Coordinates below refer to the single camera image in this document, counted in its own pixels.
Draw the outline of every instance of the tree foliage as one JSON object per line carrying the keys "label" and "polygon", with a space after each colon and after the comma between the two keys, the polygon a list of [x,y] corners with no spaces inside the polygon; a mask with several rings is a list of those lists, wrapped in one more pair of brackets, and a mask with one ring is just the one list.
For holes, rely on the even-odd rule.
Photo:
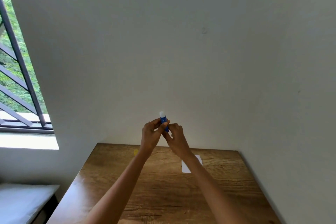
{"label": "tree foliage", "polygon": [[[12,2],[11,2],[11,0],[3,0],[3,2],[6,6],[8,17],[9,17],[11,25],[13,27],[16,40],[19,44],[24,62],[26,64],[28,73],[29,73],[31,81],[33,83],[33,86],[34,86],[38,101],[40,103],[42,112],[43,113],[48,113],[47,109],[45,107],[45,104],[44,104],[44,100],[43,100],[41,91],[40,91],[40,86],[38,85],[36,75],[35,75],[32,63],[30,61],[29,55],[28,55],[28,50],[27,50],[26,44],[23,40],[23,36],[22,36],[21,30],[20,30],[18,20],[16,19],[16,16],[15,16],[15,12],[14,12],[14,9],[13,9]],[[9,49],[13,50],[12,46],[11,46],[11,42],[8,38],[8,35],[7,35],[6,31],[4,31],[2,36],[0,37],[0,43],[5,45]],[[12,59],[9,55],[7,55],[6,53],[4,53],[1,50],[0,50],[0,65],[4,66],[7,70],[11,71],[13,74],[15,74],[20,79],[24,80],[18,62],[15,61],[14,59]],[[31,99],[31,96],[30,96],[29,92],[27,90],[25,90],[24,88],[22,88],[21,86],[19,86],[12,79],[10,79],[9,77],[7,77],[6,75],[4,75],[1,72],[0,72],[0,84],[5,86],[8,90],[10,90],[12,93],[17,95],[19,98],[21,98],[24,101],[26,101],[27,103],[33,105],[33,102],[32,102],[32,99]],[[15,112],[30,112],[25,107],[18,104],[17,102],[15,102],[11,98],[9,98],[5,94],[3,94],[2,92],[0,92],[0,102],[5,104],[7,107],[11,108]]]}

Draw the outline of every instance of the metal window grille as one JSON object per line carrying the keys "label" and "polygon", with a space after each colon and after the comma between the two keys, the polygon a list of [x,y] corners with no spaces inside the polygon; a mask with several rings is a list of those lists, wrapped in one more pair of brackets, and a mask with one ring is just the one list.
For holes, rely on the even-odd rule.
{"label": "metal window grille", "polygon": [[0,72],[5,74],[16,84],[18,84],[22,88],[22,90],[27,90],[31,96],[31,100],[34,106],[27,103],[23,99],[19,98],[19,96],[12,93],[3,85],[0,85],[0,91],[5,95],[7,95],[8,97],[10,97],[15,102],[19,103],[25,109],[36,115],[36,116],[34,115],[34,119],[29,120],[26,117],[23,117],[19,113],[12,110],[10,107],[0,102],[0,109],[14,118],[14,119],[0,118],[0,131],[53,134],[53,126],[51,125],[50,122],[46,122],[44,115],[42,113],[40,104],[38,102],[31,78],[26,68],[26,64],[24,62],[22,53],[16,40],[3,0],[0,0],[0,14],[2,18],[2,21],[0,23],[0,38],[6,31],[13,50],[11,50],[10,48],[6,47],[1,43],[0,43],[0,49],[4,53],[9,55],[12,59],[18,62],[24,80],[21,80],[19,77],[14,75],[12,72],[10,72],[2,65],[0,65]]}

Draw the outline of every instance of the glue stick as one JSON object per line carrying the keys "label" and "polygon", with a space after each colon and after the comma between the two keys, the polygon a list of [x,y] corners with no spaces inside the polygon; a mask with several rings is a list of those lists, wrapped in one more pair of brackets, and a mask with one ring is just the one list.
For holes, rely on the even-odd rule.
{"label": "glue stick", "polygon": [[[168,122],[167,117],[163,111],[160,112],[160,119],[161,119],[161,123]],[[169,132],[168,126],[166,126],[165,131]]]}

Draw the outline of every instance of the wood grain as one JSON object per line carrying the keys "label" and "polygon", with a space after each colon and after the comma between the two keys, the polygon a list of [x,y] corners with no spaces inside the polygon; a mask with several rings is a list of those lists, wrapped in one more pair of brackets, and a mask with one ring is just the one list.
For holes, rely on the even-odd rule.
{"label": "wood grain", "polygon": [[[83,223],[90,209],[121,175],[139,146],[97,144],[48,224]],[[220,187],[252,223],[279,224],[237,151],[193,149]],[[216,223],[192,174],[168,147],[146,162],[119,224]]]}

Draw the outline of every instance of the white bedsheet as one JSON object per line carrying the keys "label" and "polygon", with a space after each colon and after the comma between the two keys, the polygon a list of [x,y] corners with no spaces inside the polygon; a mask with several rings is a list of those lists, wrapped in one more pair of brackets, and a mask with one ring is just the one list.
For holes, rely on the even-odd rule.
{"label": "white bedsheet", "polygon": [[59,185],[0,184],[0,223],[29,224]]}

